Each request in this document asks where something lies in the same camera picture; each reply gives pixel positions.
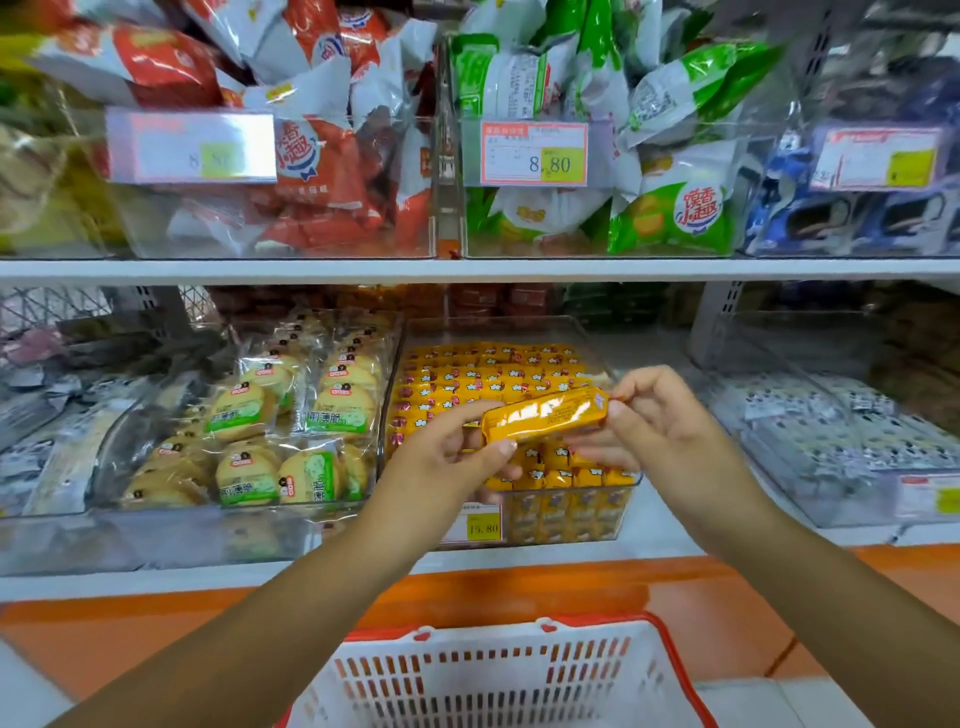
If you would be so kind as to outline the pile of small yellow packets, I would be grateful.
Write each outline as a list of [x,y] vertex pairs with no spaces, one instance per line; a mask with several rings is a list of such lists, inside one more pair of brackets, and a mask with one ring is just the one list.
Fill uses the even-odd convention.
[[408,346],[390,384],[383,455],[443,412],[484,400],[498,407],[464,430],[471,443],[517,443],[517,478],[492,477],[497,504],[468,502],[441,540],[444,549],[558,545],[616,540],[640,476],[569,448],[566,435],[598,429],[606,415],[608,368],[583,346],[467,341]]

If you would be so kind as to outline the pile of grey snack packets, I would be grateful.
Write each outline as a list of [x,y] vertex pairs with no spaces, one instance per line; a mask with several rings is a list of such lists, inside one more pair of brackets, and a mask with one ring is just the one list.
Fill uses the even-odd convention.
[[156,383],[158,339],[26,332],[0,347],[0,519],[86,510],[98,455]]

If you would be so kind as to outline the person's right hand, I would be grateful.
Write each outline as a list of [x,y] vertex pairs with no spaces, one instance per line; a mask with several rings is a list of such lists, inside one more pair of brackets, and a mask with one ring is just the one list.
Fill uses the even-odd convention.
[[572,455],[641,472],[687,534],[705,552],[725,558],[755,520],[775,506],[734,443],[678,372],[666,365],[628,371],[610,401],[666,400],[675,407],[673,444],[653,454],[630,454],[604,424],[564,436]]

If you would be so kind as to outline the pile of red snack bags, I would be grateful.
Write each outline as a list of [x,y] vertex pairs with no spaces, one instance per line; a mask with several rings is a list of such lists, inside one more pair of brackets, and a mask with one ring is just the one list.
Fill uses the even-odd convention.
[[0,256],[425,258],[411,0],[0,3]]

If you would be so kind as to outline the single yellow snack bar packet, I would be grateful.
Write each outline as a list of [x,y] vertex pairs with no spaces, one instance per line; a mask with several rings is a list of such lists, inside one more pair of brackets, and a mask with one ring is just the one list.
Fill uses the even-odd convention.
[[589,385],[544,394],[486,411],[479,422],[485,444],[512,441],[517,445],[604,423],[609,395]]

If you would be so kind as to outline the person's left hand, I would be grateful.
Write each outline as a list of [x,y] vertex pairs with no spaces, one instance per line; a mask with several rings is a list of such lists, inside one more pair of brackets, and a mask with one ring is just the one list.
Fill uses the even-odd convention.
[[438,546],[467,501],[488,495],[484,488],[490,479],[458,480],[450,466],[462,447],[486,446],[469,423],[498,407],[489,399],[457,405],[402,443],[362,511],[374,536],[421,556]]

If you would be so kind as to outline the pile of black-white spotted packets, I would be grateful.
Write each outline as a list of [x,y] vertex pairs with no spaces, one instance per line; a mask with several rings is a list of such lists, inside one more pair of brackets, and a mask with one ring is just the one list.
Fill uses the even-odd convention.
[[706,402],[750,456],[805,480],[960,472],[960,439],[857,379],[785,371],[715,379]]

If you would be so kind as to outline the person's left forearm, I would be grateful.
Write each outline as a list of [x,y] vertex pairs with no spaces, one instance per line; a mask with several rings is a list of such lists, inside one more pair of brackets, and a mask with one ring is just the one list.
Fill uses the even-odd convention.
[[460,508],[379,486],[353,525],[47,728],[270,728]]

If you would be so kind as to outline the pile of green snack bags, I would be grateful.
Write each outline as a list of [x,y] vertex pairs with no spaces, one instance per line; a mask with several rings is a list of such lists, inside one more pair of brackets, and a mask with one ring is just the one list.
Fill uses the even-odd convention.
[[478,0],[445,41],[467,258],[729,257],[795,100],[694,0]]

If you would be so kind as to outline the person's right forearm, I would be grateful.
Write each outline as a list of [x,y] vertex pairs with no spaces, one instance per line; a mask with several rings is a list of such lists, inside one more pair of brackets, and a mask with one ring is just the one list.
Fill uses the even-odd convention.
[[706,506],[688,531],[747,580],[874,728],[960,728],[960,625],[762,491]]

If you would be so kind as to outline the pile of yellow snack bags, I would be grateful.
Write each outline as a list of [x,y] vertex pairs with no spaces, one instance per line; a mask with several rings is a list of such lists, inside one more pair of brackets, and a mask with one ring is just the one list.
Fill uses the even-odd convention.
[[30,66],[41,41],[0,34],[0,260],[121,256],[127,237],[90,156],[102,116]]

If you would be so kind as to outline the white price tag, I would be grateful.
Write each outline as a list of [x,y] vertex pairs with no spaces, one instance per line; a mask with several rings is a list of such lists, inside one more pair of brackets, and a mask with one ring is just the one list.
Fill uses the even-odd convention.
[[505,543],[501,504],[467,502],[440,540],[442,547],[473,548]]
[[487,121],[480,124],[479,186],[585,188],[587,123]]
[[960,472],[897,478],[894,515],[904,520],[960,519]]
[[951,133],[945,127],[829,127],[816,142],[809,188],[818,191],[919,190],[942,176]]
[[150,185],[266,185],[277,182],[270,112],[105,111],[109,179]]

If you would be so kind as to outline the pile of blue snack packets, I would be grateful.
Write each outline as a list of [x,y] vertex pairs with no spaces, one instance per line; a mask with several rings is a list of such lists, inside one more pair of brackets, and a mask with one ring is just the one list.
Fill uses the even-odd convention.
[[[944,127],[942,176],[918,190],[810,189],[830,127]],[[960,258],[960,58],[910,54],[840,63],[820,80],[803,126],[785,135],[750,210],[754,258]]]

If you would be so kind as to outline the white perforated shelf upright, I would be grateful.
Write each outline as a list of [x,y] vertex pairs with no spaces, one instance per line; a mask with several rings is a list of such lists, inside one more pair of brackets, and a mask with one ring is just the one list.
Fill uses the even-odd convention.
[[688,357],[697,367],[712,367],[721,357],[744,285],[744,281],[729,280],[703,286],[687,345]]

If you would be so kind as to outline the white shopping basket red rim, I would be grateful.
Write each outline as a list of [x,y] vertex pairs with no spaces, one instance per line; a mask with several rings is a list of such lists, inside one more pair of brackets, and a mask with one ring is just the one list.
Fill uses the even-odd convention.
[[350,633],[274,728],[718,728],[652,613]]

